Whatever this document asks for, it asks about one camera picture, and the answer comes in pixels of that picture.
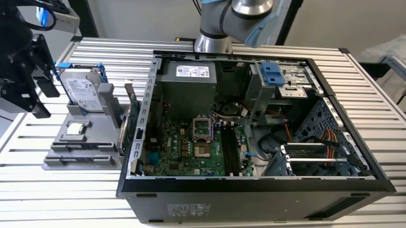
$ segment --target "metal table surface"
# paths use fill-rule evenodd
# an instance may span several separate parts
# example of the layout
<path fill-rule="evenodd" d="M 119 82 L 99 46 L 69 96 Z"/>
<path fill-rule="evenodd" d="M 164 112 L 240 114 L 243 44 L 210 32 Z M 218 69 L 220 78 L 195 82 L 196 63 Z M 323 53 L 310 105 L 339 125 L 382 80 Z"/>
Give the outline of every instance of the metal table surface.
<path fill-rule="evenodd" d="M 152 50 L 192 51 L 191 42 L 84 38 L 71 42 L 59 62 L 105 65 L 113 94 L 128 102 L 124 82 L 141 99 Z M 406 227 L 406 117 L 350 54 L 332 48 L 234 45 L 235 54 L 312 58 L 355 127 L 392 180 L 396 193 L 336 221 L 308 223 L 163 224 L 163 227 Z M 20 114 L 0 140 L 0 227 L 141 226 L 124 200 L 115 198 L 120 171 L 43 171 L 49 144 L 67 114 L 61 96 L 40 96 L 48 119 Z"/>

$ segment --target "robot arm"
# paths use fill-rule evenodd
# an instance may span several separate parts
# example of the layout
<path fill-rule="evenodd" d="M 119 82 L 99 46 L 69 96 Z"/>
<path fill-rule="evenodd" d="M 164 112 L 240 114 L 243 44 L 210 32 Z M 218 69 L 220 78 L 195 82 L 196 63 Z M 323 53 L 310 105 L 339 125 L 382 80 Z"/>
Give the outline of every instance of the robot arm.
<path fill-rule="evenodd" d="M 230 53 L 231 38 L 256 48 L 275 26 L 282 3 L 272 0 L 202 0 L 200 35 L 195 52 Z"/>
<path fill-rule="evenodd" d="M 29 24 L 17 6 L 43 7 L 53 17 L 48 27 Z M 55 71 L 48 45 L 41 34 L 31 29 L 51 30 L 56 17 L 51 8 L 33 0 L 0 0 L 0 107 L 9 113 L 32 112 L 36 118 L 51 116 L 39 100 L 36 84 L 47 97 L 59 97 L 52 82 Z"/>

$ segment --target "motherboard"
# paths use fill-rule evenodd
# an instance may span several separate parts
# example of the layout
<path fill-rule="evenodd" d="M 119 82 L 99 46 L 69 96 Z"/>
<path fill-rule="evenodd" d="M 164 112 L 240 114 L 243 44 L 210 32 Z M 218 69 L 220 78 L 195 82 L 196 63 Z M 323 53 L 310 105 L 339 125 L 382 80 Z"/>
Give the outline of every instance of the motherboard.
<path fill-rule="evenodd" d="M 211 133 L 211 140 L 193 139 L 193 131 L 199 135 Z M 145 175 L 252 176 L 251 162 L 243 154 L 247 139 L 242 125 L 224 126 L 199 119 L 193 122 L 167 121 L 161 139 L 159 151 L 147 154 Z"/>

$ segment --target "power supply label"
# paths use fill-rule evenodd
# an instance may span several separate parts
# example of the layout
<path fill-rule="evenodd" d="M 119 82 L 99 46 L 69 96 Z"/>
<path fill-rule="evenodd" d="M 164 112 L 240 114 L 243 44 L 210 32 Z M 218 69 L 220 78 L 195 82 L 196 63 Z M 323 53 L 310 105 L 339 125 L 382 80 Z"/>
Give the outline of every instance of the power supply label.
<path fill-rule="evenodd" d="M 176 77 L 210 77 L 207 66 L 177 66 Z"/>
<path fill-rule="evenodd" d="M 67 82 L 69 86 L 71 95 L 73 96 L 77 105 L 88 112 L 103 111 L 92 82 L 87 79 L 77 78 L 68 78 Z"/>

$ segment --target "white label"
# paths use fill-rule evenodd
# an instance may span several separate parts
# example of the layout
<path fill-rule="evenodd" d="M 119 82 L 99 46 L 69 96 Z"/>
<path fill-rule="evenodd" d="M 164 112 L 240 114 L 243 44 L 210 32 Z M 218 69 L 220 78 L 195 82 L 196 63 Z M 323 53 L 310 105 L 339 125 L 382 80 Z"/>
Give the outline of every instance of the white label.
<path fill-rule="evenodd" d="M 171 217 L 208 216 L 211 203 L 168 203 L 167 211 Z"/>
<path fill-rule="evenodd" d="M 246 117 L 247 114 L 248 114 L 248 110 L 244 108 L 243 111 L 240 112 L 240 115 L 242 115 L 243 117 Z"/>
<path fill-rule="evenodd" d="M 177 66 L 176 77 L 210 77 L 207 66 Z"/>
<path fill-rule="evenodd" d="M 103 111 L 93 84 L 87 79 L 68 78 L 71 94 L 77 105 L 87 111 Z"/>

